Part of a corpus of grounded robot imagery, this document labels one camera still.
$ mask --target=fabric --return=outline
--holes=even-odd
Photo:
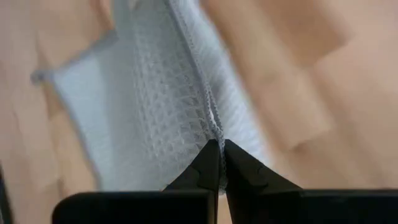
[[[145,0],[133,10],[115,2],[116,32],[51,76],[100,188],[163,189],[209,139],[222,150],[230,138],[267,162],[228,54],[197,1]]]

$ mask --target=textured fabric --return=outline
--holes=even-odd
[[[197,1],[145,0],[133,11],[115,2],[117,32],[52,75],[100,188],[162,189],[209,139],[222,149],[224,136],[267,162],[228,54]]]

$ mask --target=wooden floor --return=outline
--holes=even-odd
[[[96,190],[68,115],[36,69],[112,29],[110,0],[0,0],[0,161],[17,223]],[[398,187],[398,3],[206,0],[277,172],[310,188]],[[228,223],[220,201],[219,223]]]

